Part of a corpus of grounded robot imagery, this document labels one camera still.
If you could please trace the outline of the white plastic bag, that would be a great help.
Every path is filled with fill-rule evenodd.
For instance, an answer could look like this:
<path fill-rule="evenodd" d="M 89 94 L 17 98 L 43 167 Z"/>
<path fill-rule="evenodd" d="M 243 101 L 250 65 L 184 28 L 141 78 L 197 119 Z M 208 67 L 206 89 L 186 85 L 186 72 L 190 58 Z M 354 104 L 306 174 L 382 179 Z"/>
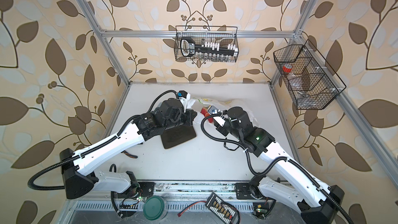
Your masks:
<path fill-rule="evenodd" d="M 187 102 L 188 109 L 195 110 L 198 115 L 195 117 L 193 123 L 200 124 L 204 119 L 204 114 L 201 113 L 202 108 L 205 108 L 207 111 L 210 110 L 211 107 L 216 108 L 219 111 L 227 111 L 232 107 L 241 107 L 244 111 L 247 112 L 249 116 L 249 120 L 255 125 L 258 126 L 259 123 L 254 116 L 253 111 L 248 107 L 248 105 L 239 99 L 229 100 L 229 101 L 218 101 L 210 98 L 203 97 L 194 97 Z"/>

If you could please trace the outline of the red fake strawberry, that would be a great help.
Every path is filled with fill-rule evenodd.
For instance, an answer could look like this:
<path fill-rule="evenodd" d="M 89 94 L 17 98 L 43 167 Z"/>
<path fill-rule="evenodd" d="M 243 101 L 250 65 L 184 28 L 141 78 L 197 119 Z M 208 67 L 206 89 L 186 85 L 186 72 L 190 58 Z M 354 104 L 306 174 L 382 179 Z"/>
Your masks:
<path fill-rule="evenodd" d="M 209 112 L 207 111 L 207 109 L 204 108 L 204 107 L 201 109 L 200 113 L 201 113 L 204 117 L 210 116 L 210 113 L 209 113 Z"/>

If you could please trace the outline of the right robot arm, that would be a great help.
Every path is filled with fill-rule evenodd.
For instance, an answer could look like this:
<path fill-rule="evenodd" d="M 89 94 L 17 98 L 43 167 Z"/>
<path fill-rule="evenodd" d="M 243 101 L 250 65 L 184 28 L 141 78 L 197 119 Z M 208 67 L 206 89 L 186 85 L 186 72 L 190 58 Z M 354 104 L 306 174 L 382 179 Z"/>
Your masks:
<path fill-rule="evenodd" d="M 272 135 L 254 126 L 241 107 L 211 110 L 209 118 L 224 136 L 221 139 L 209 135 L 209 138 L 243 149 L 250 172 L 259 179 L 253 186 L 255 192 L 297 211 L 307 224 L 330 224 L 338 213 L 347 223 L 353 223 L 341 206 L 344 191 L 312 175 L 288 155 Z"/>

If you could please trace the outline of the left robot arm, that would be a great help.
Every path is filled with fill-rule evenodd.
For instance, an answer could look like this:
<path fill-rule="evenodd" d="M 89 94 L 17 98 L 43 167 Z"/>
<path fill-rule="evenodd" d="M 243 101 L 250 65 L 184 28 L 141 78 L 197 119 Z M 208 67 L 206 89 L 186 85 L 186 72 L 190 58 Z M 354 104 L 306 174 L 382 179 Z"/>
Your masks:
<path fill-rule="evenodd" d="M 171 93 L 174 98 L 163 101 L 158 107 L 152 104 L 146 113 L 130 117 L 117 133 L 77 151 L 63 150 L 60 162 L 34 174 L 28 180 L 28 187 L 39 191 L 64 190 L 69 200 L 80 198 L 91 191 L 118 194 L 132 192 L 137 184 L 133 172 L 104 172 L 98 167 L 133 146 L 161 136 L 167 130 L 193 125 L 197 112 L 191 108 L 194 103 L 191 95 L 183 90 L 172 90 Z M 40 176 L 57 168 L 61 169 L 63 185 L 35 184 Z"/>

